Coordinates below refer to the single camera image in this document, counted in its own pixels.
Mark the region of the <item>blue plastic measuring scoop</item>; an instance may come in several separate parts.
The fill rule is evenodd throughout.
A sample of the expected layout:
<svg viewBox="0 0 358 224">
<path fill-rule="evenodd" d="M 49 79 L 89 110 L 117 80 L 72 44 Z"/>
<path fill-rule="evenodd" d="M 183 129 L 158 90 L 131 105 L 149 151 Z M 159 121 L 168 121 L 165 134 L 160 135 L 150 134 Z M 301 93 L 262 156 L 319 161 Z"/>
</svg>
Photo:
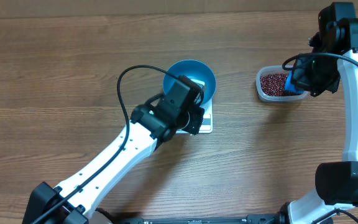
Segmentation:
<svg viewBox="0 0 358 224">
<path fill-rule="evenodd" d="M 290 72 L 287 76 L 285 86 L 284 86 L 284 92 L 288 93 L 289 95 L 300 95 L 303 94 L 303 90 L 297 90 L 295 85 L 291 82 L 293 78 L 293 72 Z"/>
</svg>

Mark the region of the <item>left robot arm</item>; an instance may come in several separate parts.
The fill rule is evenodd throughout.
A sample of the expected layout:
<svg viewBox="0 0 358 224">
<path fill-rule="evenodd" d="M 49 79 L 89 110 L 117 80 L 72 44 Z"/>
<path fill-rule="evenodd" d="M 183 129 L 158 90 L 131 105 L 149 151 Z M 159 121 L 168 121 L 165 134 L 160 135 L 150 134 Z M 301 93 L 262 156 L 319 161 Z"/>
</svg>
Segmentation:
<svg viewBox="0 0 358 224">
<path fill-rule="evenodd" d="M 89 223 L 112 188 L 178 131 L 198 134 L 203 122 L 204 81 L 175 77 L 168 91 L 126 114 L 117 138 L 76 174 L 31 193 L 24 223 Z"/>
</svg>

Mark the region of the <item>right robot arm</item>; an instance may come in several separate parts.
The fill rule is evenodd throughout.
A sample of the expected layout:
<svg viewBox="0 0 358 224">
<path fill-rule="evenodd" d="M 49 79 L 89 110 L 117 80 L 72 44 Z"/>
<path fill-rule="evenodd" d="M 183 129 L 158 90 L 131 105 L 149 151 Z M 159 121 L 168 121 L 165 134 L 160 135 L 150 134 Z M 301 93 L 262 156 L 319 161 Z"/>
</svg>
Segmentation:
<svg viewBox="0 0 358 224">
<path fill-rule="evenodd" d="M 333 2 L 318 14 L 312 51 L 283 62 L 289 71 L 286 90 L 311 96 L 343 89 L 346 137 L 342 159 L 318 166 L 315 187 L 285 204 L 278 223 L 329 223 L 338 213 L 358 207 L 358 17 L 351 2 Z"/>
</svg>

